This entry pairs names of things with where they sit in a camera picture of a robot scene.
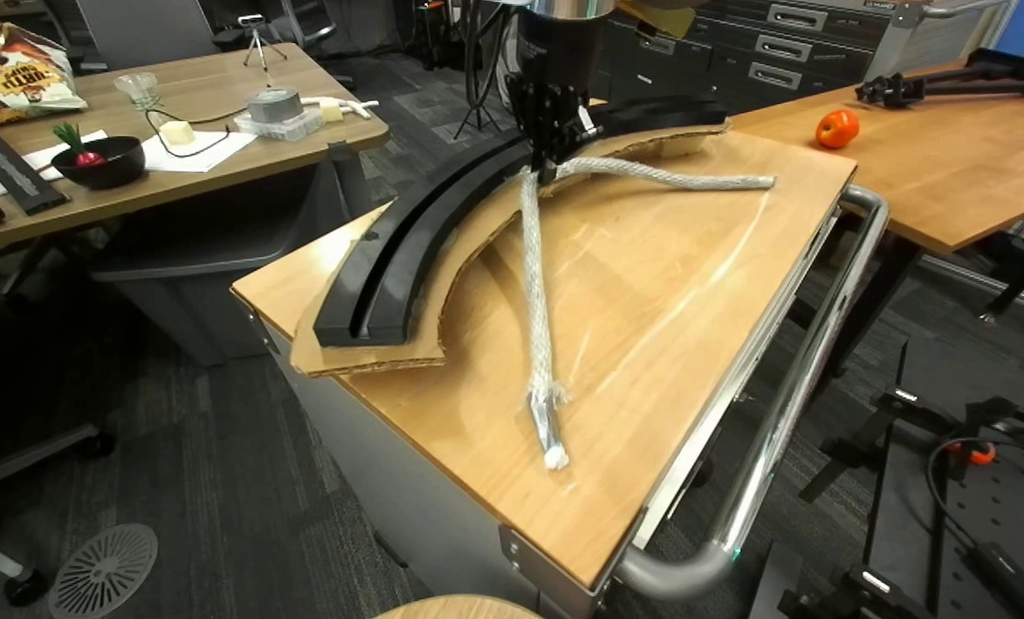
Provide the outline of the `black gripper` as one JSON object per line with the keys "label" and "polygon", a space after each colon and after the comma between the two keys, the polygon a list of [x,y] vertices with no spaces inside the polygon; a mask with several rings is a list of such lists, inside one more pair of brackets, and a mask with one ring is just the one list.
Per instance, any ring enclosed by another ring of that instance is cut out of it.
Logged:
{"label": "black gripper", "polygon": [[571,80],[520,73],[509,80],[509,100],[513,115],[528,138],[528,166],[537,167],[539,186],[553,186],[560,176],[560,162],[567,162],[583,141],[596,134],[583,94]]}

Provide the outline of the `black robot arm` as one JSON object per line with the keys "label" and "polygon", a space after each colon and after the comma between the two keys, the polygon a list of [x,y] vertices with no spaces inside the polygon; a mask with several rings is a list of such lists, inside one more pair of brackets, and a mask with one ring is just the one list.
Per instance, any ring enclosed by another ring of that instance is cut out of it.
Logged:
{"label": "black robot arm", "polygon": [[583,134],[595,130],[587,112],[587,81],[600,27],[614,0],[514,0],[514,63],[513,110],[531,156],[528,167],[553,183]]}

